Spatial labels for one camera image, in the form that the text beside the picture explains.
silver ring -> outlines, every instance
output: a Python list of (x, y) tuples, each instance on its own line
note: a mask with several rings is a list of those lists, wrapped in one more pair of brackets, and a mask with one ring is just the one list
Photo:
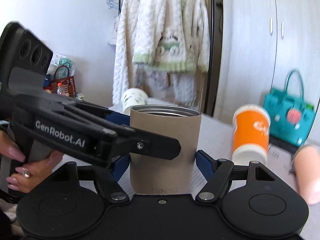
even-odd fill
[(25, 177), (25, 178), (30, 178), (30, 174), (29, 174), (29, 171), (23, 171), (22, 172), (22, 175), (23, 175), (23, 177)]

white wall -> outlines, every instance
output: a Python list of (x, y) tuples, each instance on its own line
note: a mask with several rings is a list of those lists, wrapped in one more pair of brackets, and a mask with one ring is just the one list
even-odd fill
[(0, 0), (0, 32), (19, 21), (53, 52), (76, 62), (76, 88), (87, 101), (111, 106), (115, 48), (107, 41), (117, 10), (106, 1)]

basket handle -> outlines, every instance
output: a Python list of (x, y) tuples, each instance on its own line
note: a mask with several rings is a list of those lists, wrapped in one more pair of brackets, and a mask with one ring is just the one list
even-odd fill
[(68, 76), (70, 75), (70, 70), (69, 70), (69, 68), (68, 68), (66, 65), (61, 65), (61, 66), (59, 66), (59, 67), (56, 69), (56, 72), (54, 73), (54, 80), (56, 80), (57, 71), (58, 71), (60, 68), (62, 68), (62, 67), (66, 67), (67, 70), (68, 70)]
[(303, 85), (303, 80), (302, 80), (302, 76), (301, 76), (301, 73), (298, 69), (293, 69), (289, 75), (288, 75), (288, 79), (287, 79), (287, 83), (285, 85), (285, 89), (284, 91), (285, 92), (288, 92), (288, 86), (289, 86), (289, 81), (290, 81), (290, 78), (291, 76), (293, 75), (293, 73), (296, 73), (299, 77), (299, 80), (300, 80), (300, 85), (301, 85), (301, 99), (304, 101), (304, 85)]

wardrobe door handle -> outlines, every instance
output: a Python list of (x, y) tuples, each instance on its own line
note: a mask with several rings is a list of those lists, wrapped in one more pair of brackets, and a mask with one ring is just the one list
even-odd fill
[(284, 38), (284, 22), (281, 24), (281, 38)]
[(270, 35), (273, 35), (273, 19), (270, 19)]

white wardrobe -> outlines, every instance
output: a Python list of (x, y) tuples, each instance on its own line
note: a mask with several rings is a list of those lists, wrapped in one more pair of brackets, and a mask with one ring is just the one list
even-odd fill
[[(223, 0), (223, 43), (214, 117), (231, 123), (244, 104), (263, 104), (298, 68), (305, 100), (320, 100), (320, 0)], [(300, 95), (293, 76), (289, 92)], [(320, 144), (320, 111), (309, 140)]]

